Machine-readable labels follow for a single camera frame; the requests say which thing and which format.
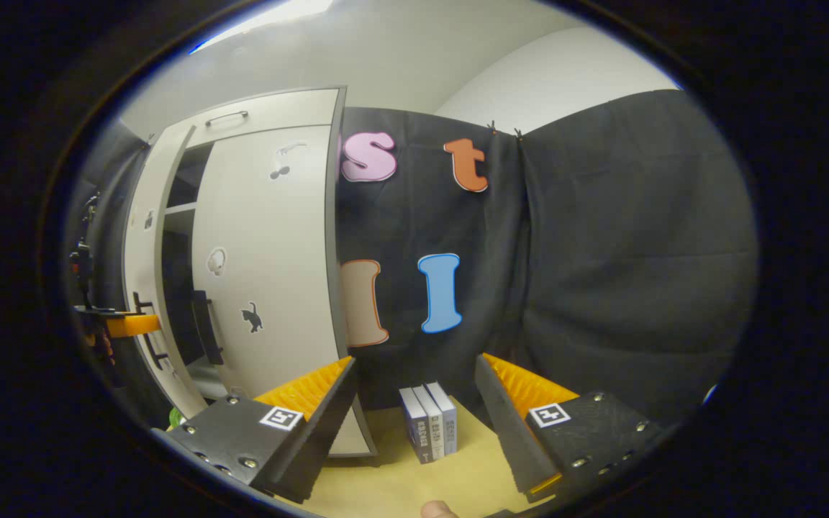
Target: book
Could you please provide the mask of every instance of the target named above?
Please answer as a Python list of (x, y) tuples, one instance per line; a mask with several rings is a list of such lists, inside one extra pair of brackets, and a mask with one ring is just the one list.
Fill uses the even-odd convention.
[(430, 438), (430, 449), (435, 461), (443, 458), (443, 413), (434, 403), (423, 386), (412, 388), (417, 396), (418, 403), (427, 413), (427, 436)]
[(408, 439), (411, 440), (414, 453), (421, 463), (431, 462), (430, 440), (427, 438), (427, 412), (418, 403), (415, 391), (410, 388), (399, 389), (402, 397), (402, 412), (408, 423)]
[(425, 384), (425, 388), (443, 413), (443, 453), (456, 453), (456, 406), (437, 381)]

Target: wooden table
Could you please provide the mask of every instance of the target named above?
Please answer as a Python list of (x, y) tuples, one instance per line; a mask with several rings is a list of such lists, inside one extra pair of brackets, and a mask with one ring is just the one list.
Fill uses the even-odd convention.
[(496, 434), (458, 401), (453, 403), (457, 453), (422, 465), (408, 442), (401, 409), (368, 412), (379, 455), (329, 459), (312, 498), (297, 507), (328, 518), (418, 518), (425, 502), (442, 499), (460, 518), (474, 518), (501, 509), (525, 511), (552, 498), (528, 504), (517, 492)]

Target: finger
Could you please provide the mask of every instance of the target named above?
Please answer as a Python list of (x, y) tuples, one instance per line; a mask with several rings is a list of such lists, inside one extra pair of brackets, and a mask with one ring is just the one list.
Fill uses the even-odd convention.
[(421, 508), (421, 518), (458, 518), (455, 512), (450, 511), (447, 502), (429, 501)]

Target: foam letter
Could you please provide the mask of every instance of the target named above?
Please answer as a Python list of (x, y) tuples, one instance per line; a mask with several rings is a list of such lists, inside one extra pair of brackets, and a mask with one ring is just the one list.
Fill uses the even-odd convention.
[(427, 276), (427, 320), (421, 324), (422, 331), (446, 331), (463, 321), (463, 315), (456, 312), (453, 282), (459, 265), (460, 256), (455, 253), (425, 255), (417, 262), (417, 269)]
[(385, 132), (359, 132), (345, 141), (341, 173), (348, 181), (382, 181), (395, 173), (395, 157), (386, 150), (395, 141)]
[(348, 347), (381, 344), (389, 339), (389, 331), (379, 325), (377, 275), (379, 263), (369, 259), (341, 265), (341, 296), (348, 319)]
[(453, 155), (453, 179), (460, 187), (473, 193), (488, 188), (488, 179), (475, 173), (475, 160), (484, 162), (484, 153), (475, 150), (470, 139), (448, 142), (443, 145), (443, 150)]

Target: open cabinet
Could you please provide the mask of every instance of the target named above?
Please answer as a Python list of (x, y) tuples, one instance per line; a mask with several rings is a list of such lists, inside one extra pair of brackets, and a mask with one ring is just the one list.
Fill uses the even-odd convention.
[[(335, 252), (344, 88), (241, 99), (165, 128), (136, 184), (124, 236), (137, 337), (185, 417), (345, 357)], [(331, 455), (373, 455), (358, 401)]]

